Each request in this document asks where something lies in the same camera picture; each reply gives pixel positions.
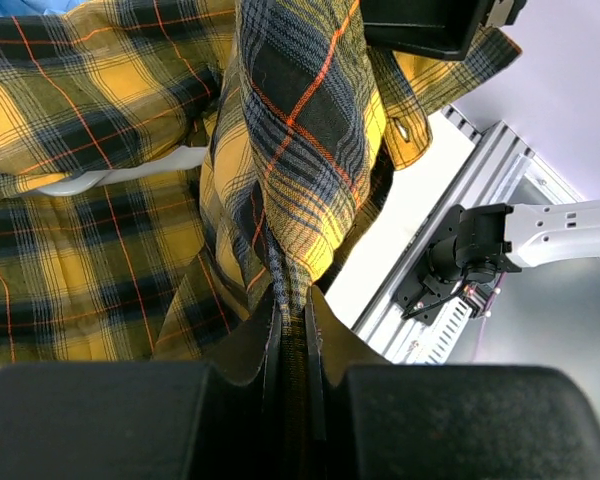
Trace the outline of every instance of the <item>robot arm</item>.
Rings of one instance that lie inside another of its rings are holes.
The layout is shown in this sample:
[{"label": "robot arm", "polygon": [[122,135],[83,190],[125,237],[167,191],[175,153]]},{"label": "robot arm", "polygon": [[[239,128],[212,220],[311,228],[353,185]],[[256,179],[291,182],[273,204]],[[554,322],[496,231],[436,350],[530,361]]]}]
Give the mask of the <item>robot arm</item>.
[{"label": "robot arm", "polygon": [[505,218],[507,257],[520,268],[600,257],[600,200],[568,205],[515,205]]},{"label": "robot arm", "polygon": [[600,200],[471,208],[460,214],[457,234],[427,254],[434,277],[476,283],[501,272],[587,257],[600,257]]}]

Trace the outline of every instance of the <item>white wall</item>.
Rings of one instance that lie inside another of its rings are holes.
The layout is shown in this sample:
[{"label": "white wall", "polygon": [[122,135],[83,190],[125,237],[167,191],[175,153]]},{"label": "white wall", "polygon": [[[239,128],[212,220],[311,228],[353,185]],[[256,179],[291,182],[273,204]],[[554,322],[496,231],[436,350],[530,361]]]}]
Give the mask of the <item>white wall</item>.
[{"label": "white wall", "polygon": [[522,57],[456,107],[478,128],[506,121],[583,197],[600,198],[600,0],[528,0],[505,31]]}]

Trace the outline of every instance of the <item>blue fabric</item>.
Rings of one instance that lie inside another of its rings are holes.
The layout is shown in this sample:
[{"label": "blue fabric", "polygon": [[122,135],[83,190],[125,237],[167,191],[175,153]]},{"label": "blue fabric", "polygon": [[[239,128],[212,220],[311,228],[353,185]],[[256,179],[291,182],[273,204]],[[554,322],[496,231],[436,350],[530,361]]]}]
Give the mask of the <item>blue fabric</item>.
[{"label": "blue fabric", "polygon": [[65,13],[86,0],[0,0],[0,17]]}]

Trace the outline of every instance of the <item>cable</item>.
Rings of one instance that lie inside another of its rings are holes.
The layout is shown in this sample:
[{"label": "cable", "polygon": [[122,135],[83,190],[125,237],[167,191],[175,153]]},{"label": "cable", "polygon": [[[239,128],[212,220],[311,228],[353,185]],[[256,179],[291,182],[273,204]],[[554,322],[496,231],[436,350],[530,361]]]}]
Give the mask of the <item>cable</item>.
[{"label": "cable", "polygon": [[467,282],[466,279],[462,280],[462,283],[460,284],[460,286],[450,295],[448,295],[447,297],[438,300],[437,302],[433,302],[430,305],[427,305],[426,307],[422,307],[419,308],[417,310],[413,310],[409,313],[404,312],[402,314],[402,316],[400,317],[402,320],[411,320],[412,318],[417,317],[418,315],[421,315],[423,313],[426,313],[430,310],[433,310],[434,308],[438,308],[441,307],[442,305],[444,305],[445,303],[449,302],[450,300],[453,300],[456,297],[459,297],[460,295],[462,295],[462,293],[464,292],[464,289],[467,288],[470,285],[470,282]]},{"label": "cable", "polygon": [[476,361],[478,360],[478,357],[480,355],[480,350],[482,349],[482,342],[484,339],[484,331],[486,329],[487,326],[487,315],[486,313],[491,311],[491,307],[493,306],[493,302],[495,301],[496,297],[498,296],[498,289],[501,288],[502,283],[504,282],[505,277],[507,276],[506,273],[501,273],[500,274],[500,278],[498,278],[498,280],[496,281],[496,284],[493,286],[493,292],[491,292],[491,295],[489,295],[489,298],[487,299],[487,303],[485,304],[484,308],[482,309],[482,318],[480,319],[480,331],[478,332],[478,339],[476,340],[476,346],[473,349],[473,356],[471,357],[471,363],[476,363]]}]

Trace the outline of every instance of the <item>black bracket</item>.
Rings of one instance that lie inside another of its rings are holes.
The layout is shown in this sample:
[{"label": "black bracket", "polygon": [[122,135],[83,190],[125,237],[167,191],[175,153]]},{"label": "black bracket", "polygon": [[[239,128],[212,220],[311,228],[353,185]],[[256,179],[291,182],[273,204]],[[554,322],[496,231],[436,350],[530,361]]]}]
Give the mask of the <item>black bracket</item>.
[{"label": "black bracket", "polygon": [[439,60],[463,60],[478,26],[513,25],[526,0],[363,0],[367,43]]},{"label": "black bracket", "polygon": [[[449,209],[431,236],[428,248],[420,254],[414,268],[405,275],[400,286],[396,289],[393,301],[405,311],[410,312],[418,303],[431,305],[451,294],[456,282],[442,280],[433,274],[429,252],[438,242],[457,234],[460,215],[463,212],[464,208],[461,205],[455,205]],[[440,305],[437,308],[415,316],[413,319],[430,326],[443,307],[444,305]]]}]

